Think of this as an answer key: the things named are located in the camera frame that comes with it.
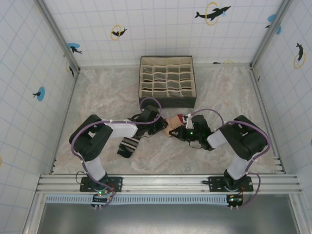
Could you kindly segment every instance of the marble floor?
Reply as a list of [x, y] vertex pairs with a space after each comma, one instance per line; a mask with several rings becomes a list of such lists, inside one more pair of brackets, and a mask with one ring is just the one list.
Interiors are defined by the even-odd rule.
[[[266, 131], [248, 69], [243, 66], [195, 66], [195, 108], [164, 109], [163, 117], [212, 108], [225, 120], [245, 115]], [[82, 170], [80, 161], [70, 152], [68, 139], [89, 115], [121, 120], [140, 112], [138, 77], [138, 67], [81, 71], [60, 139], [54, 174], [75, 174]], [[201, 114], [211, 129], [220, 126], [216, 114]], [[222, 174], [233, 158], [233, 150], [228, 144], [208, 152], [192, 149], [187, 142], [168, 138], [164, 132], [141, 139], [129, 159], [117, 154], [120, 142], [121, 138], [109, 140], [100, 154], [108, 174]], [[275, 173], [272, 150], [259, 158], [250, 171]]]

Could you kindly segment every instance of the white tile wall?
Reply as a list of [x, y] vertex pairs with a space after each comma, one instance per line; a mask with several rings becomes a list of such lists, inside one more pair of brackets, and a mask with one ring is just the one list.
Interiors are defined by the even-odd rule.
[[[299, 175], [312, 214], [312, 2], [293, 1], [281, 27], [257, 67], [259, 85], [286, 170]], [[300, 69], [297, 43], [306, 54]]]
[[[216, 0], [208, 14], [217, 7], [231, 7], [212, 26], [195, 19], [197, 11], [205, 14], [211, 2], [207, 0], [45, 2], [65, 40], [80, 45], [82, 54], [74, 53], [78, 64], [101, 66], [138, 65], [145, 55], [192, 55], [195, 63], [251, 62], [268, 31], [268, 17], [282, 0]], [[115, 25], [127, 29], [116, 41], [111, 39]]]
[[[74, 78], [32, 0], [0, 3], [0, 233], [21, 233]], [[45, 88], [42, 102], [33, 98]]]

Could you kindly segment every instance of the black and white sock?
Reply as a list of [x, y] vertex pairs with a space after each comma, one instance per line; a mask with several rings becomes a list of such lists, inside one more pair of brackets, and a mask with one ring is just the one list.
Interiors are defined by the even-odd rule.
[[125, 158], [130, 158], [132, 154], [135, 152], [135, 150], [137, 149], [139, 142], [140, 142], [139, 137], [133, 137], [133, 138], [125, 137], [119, 145], [117, 154]]

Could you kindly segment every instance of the storage organizer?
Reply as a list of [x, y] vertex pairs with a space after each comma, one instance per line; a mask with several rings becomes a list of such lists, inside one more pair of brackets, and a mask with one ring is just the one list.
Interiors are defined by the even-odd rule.
[[[194, 108], [196, 85], [192, 56], [141, 57], [139, 101], [145, 97], [156, 98], [162, 108]], [[146, 100], [147, 105], [158, 105]]]

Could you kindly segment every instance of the metal frame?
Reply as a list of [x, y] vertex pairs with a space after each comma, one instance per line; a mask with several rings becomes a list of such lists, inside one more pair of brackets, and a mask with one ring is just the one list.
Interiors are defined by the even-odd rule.
[[55, 39], [57, 40], [59, 46], [61, 47], [62, 51], [64, 52], [64, 55], [68, 59], [68, 62], [70, 64], [70, 67], [78, 73], [79, 66], [73, 56], [73, 53], [70, 51], [62, 33], [60, 32], [59, 28], [57, 27], [54, 19], [52, 18], [50, 11], [48, 10], [46, 4], [43, 0], [34, 0], [34, 3], [38, 7], [39, 11], [41, 12], [41, 15], [45, 19], [46, 23], [48, 24], [50, 30], [52, 31]]
[[[78, 175], [80, 180], [85, 175]], [[229, 192], [210, 192], [209, 186], [202, 184], [209, 176], [215, 175], [112, 175], [123, 177], [123, 187], [116, 194], [112, 205], [122, 204], [215, 204], [227, 205]], [[301, 186], [296, 175], [261, 174], [259, 195], [288, 194], [294, 209], [299, 230], [308, 233], [308, 225], [302, 216]], [[258, 185], [256, 176], [251, 175], [254, 187]], [[35, 201], [25, 225], [24, 234], [35, 234], [46, 203], [94, 204], [93, 193], [81, 193], [76, 175], [42, 175], [39, 179]]]
[[258, 104], [260, 107], [262, 118], [263, 118], [264, 124], [266, 126], [266, 130], [267, 130], [266, 132], [268, 133], [269, 138], [270, 138], [271, 143], [272, 143], [272, 150], [274, 153], [274, 162], [275, 162], [276, 173], [284, 174], [284, 173], [286, 173], [285, 167], [284, 167], [283, 162], [281, 160], [281, 154], [280, 154], [280, 151], [279, 151], [278, 146], [277, 146], [276, 136], [275, 136], [273, 128], [271, 126], [269, 116], [267, 113], [267, 109], [266, 109], [265, 103], [263, 101], [260, 88], [258, 86], [258, 82], [256, 80], [256, 77], [254, 75], [253, 70], [251, 70], [249, 72], [249, 74], [250, 74], [250, 79], [251, 79], [252, 84], [253, 84], [253, 89], [255, 91], [255, 95], [256, 95], [257, 100], [258, 100]]
[[74, 93], [74, 90], [75, 90], [75, 87], [76, 87], [78, 75], [79, 75], [79, 74], [77, 74], [76, 77], [75, 77], [76, 79], [75, 79], [74, 85], [73, 85], [73, 87], [72, 87], [72, 89], [71, 89], [71, 91], [70, 91], [69, 100], [68, 100], [68, 102], [67, 102], [67, 104], [66, 104], [66, 112], [65, 112], [65, 114], [64, 114], [64, 116], [63, 116], [63, 119], [62, 119], [62, 123], [63, 123], [63, 124], [62, 124], [62, 127], [61, 127], [60, 132], [58, 133], [58, 142], [57, 142], [57, 144], [55, 145], [55, 147], [54, 147], [54, 149], [53, 149], [53, 157], [52, 157], [52, 159], [51, 159], [51, 161], [50, 161], [50, 164], [49, 164], [49, 165], [51, 165], [51, 168], [50, 168], [50, 170], [49, 170], [49, 173], [52, 173], [52, 172], [53, 172], [54, 163], [55, 163], [55, 159], [56, 159], [56, 156], [57, 156], [57, 150], [58, 150], [59, 143], [60, 143], [60, 137], [61, 137], [61, 135], [62, 135], [62, 133], [63, 133], [63, 129], [64, 129], [64, 126], [65, 126], [65, 121], [66, 121], [67, 114], [68, 114], [68, 110], [69, 110], [69, 105], [70, 105], [70, 103], [72, 102], [73, 93]]
[[278, 28], [282, 22], [282, 19], [284, 18], [285, 14], [286, 14], [287, 10], [289, 9], [292, 2], [293, 2], [293, 0], [284, 0], [282, 2], [280, 8], [277, 11], [275, 19], [271, 23], [267, 34], [263, 38], [263, 40], [262, 40], [262, 42], [261, 42], [261, 44], [260, 44], [260, 46], [256, 52], [256, 55], [254, 56], [253, 61], [251, 62], [252, 68], [255, 67], [257, 65], [257, 63], [260, 61], [263, 53], [267, 49], [271, 39], [273, 38], [274, 34], [278, 30]]
[[[230, 195], [231, 192], [210, 192], [209, 186], [202, 183], [209, 176], [216, 175], [111, 175], [123, 177], [121, 195]], [[258, 185], [258, 178], [250, 175], [253, 186]], [[259, 194], [300, 194], [302, 193], [296, 175], [261, 174]], [[78, 175], [77, 180], [85, 177]], [[42, 175], [39, 179], [37, 194], [94, 194], [79, 191], [80, 184], [76, 175]]]
[[[53, 35], [62, 48], [67, 57], [70, 66], [78, 73], [79, 66], [67, 46], [60, 30], [55, 24], [49, 10], [43, 0], [34, 0], [36, 6], [41, 11], [44, 19], [49, 25]], [[292, 0], [284, 0], [278, 10], [273, 23], [270, 25], [268, 33], [264, 37], [252, 63], [253, 69], [260, 61], [264, 51], [266, 50], [270, 40], [277, 31], [283, 17], [285, 16]], [[233, 66], [238, 64], [213, 64], [213, 66]], [[277, 147], [275, 136], [270, 125], [266, 107], [262, 99], [260, 89], [258, 87], [253, 71], [250, 71], [250, 77], [255, 90], [255, 94], [265, 121], [267, 132], [273, 142], [273, 152], [275, 154], [274, 161], [277, 174], [261, 174], [261, 187], [259, 194], [288, 194], [294, 217], [297, 220], [300, 233], [310, 233], [312, 224], [307, 220], [306, 210], [304, 209], [304, 199], [299, 180], [296, 175], [284, 174], [285, 169], [280, 161], [280, 153]], [[115, 201], [112, 205], [117, 204], [217, 204], [224, 205], [224, 197], [232, 194], [230, 192], [213, 193], [209, 191], [209, 186], [201, 183], [209, 176], [214, 175], [111, 175], [123, 177], [122, 191], [116, 194]], [[256, 176], [251, 175], [253, 186], [258, 185]], [[81, 193], [79, 191], [80, 184], [76, 183], [76, 175], [42, 175], [39, 179], [37, 191], [33, 200], [29, 216], [24, 228], [24, 234], [35, 234], [39, 230], [39, 224], [44, 206], [46, 203], [75, 203], [75, 204], [92, 204], [92, 195], [94, 193]]]

